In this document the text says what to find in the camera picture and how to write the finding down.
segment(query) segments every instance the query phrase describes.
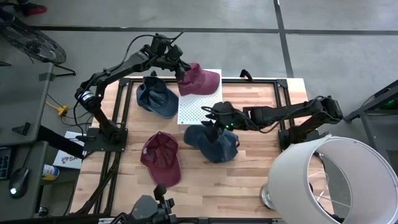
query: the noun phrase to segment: white lamp shade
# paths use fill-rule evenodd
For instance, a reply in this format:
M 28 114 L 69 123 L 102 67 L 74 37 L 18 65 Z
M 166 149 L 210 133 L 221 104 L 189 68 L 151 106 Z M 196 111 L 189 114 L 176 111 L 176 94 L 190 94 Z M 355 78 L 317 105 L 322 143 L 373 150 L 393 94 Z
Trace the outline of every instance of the white lamp shade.
M 351 208 L 344 224 L 393 224 L 398 216 L 398 178 L 370 146 L 328 135 L 292 144 L 273 163 L 268 194 L 282 219 L 291 224 L 337 224 L 319 206 L 308 185 L 308 167 L 315 151 L 331 159 L 346 177 Z

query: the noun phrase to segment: perforated board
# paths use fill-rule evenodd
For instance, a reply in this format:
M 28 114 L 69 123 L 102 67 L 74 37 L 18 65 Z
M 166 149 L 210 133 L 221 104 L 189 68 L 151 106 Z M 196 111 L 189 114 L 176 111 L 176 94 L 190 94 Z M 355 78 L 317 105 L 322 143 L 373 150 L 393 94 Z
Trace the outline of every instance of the perforated board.
M 178 121 L 179 125 L 201 124 L 200 121 L 208 121 L 206 111 L 201 106 L 212 107 L 215 103 L 223 101 L 223 84 L 221 81 L 221 69 L 205 69 L 216 72 L 220 75 L 220 84 L 218 89 L 211 95 L 194 95 L 189 94 L 180 96 L 178 100 Z

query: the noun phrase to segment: wooden tabletop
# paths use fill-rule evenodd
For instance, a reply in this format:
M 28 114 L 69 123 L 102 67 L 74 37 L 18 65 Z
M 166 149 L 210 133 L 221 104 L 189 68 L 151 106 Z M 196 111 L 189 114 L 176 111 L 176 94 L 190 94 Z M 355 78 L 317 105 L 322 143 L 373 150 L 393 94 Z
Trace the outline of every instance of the wooden tabletop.
M 308 100 L 304 81 L 301 78 L 288 78 L 290 100 L 292 104 Z M 155 183 L 147 167 L 141 164 L 140 156 L 145 142 L 157 131 L 170 133 L 178 141 L 178 158 L 182 169 L 179 184 L 167 190 L 165 198 L 174 198 L 172 211 L 177 217 L 220 217 L 220 218 L 280 218 L 280 214 L 262 206 L 259 200 L 260 188 L 267 182 L 268 171 L 274 159 L 280 154 L 277 130 L 269 134 L 254 131 L 234 131 L 239 136 L 238 155 L 233 161 L 224 164 L 212 164 L 201 152 L 183 142 L 183 133 L 174 119 L 163 119 L 137 105 L 134 84 L 127 128 L 129 136 L 126 150 L 122 153 L 118 180 L 114 193 L 112 215 L 131 212 L 134 203 L 141 195 L 152 195 Z M 168 85 L 178 95 L 177 85 Z M 110 118 L 113 113 L 118 83 L 108 86 L 102 104 L 102 110 Z M 276 107 L 274 88 L 270 84 L 239 83 L 223 84 L 224 101 L 232 102 L 237 109 L 243 106 Z M 296 119 L 301 124 L 306 118 Z M 80 176 L 73 198 L 71 212 L 83 206 L 97 187 L 103 163 L 103 152 L 92 153 L 83 161 Z M 323 172 L 323 165 L 313 158 L 310 174 Z M 324 174 L 310 178 L 314 194 L 319 195 L 325 187 Z M 103 208 L 107 197 L 103 198 Z M 320 200 L 321 204 L 333 213 L 331 202 Z

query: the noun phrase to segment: red baseball cap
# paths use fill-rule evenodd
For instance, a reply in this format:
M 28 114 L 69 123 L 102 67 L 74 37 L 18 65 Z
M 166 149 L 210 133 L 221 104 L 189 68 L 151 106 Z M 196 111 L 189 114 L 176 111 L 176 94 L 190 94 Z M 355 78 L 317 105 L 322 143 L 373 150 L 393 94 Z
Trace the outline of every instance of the red baseball cap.
M 220 85 L 220 75 L 216 72 L 203 70 L 198 63 L 192 63 L 191 69 L 185 72 L 184 79 L 178 82 L 178 90 L 182 96 L 188 94 L 210 95 Z
M 142 148 L 141 162 L 148 167 L 156 184 L 172 187 L 181 180 L 177 157 L 178 143 L 168 133 L 159 131 L 149 138 Z

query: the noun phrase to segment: concrete floor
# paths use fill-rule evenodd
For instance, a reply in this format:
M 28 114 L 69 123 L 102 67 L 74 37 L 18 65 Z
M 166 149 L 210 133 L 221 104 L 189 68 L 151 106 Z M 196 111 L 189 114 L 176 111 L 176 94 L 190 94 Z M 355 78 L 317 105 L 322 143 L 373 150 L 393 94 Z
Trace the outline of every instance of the concrete floor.
M 36 26 L 184 27 L 278 29 L 271 0 L 35 0 L 49 11 L 23 18 Z M 397 30 L 398 2 L 394 0 L 281 0 L 286 29 L 313 30 Z M 103 67 L 117 64 L 129 41 L 140 32 L 45 31 L 66 51 L 63 65 L 78 76 L 56 79 L 50 94 L 65 105 L 74 105 L 79 84 Z M 175 33 L 164 33 L 174 36 Z M 398 36 L 396 35 L 286 35 L 294 77 L 304 78 L 308 97 L 331 95 L 344 114 L 358 108 L 369 95 L 397 79 Z M 140 39 L 132 50 L 150 39 Z M 279 34 L 187 32 L 176 42 L 185 61 L 197 61 L 206 68 L 221 68 L 223 75 L 236 77 L 248 69 L 254 77 L 287 77 Z M 0 41 L 0 61 L 13 65 L 30 64 L 26 55 Z M 44 125 L 64 134 L 65 127 L 50 108 Z M 341 122 L 324 125 L 321 132 L 368 142 L 362 124 Z M 339 170 L 325 161 L 333 199 L 347 203 L 348 192 Z M 61 215 L 67 206 L 71 184 L 53 187 L 48 202 L 51 215 Z M 336 214 L 347 210 L 335 207 Z

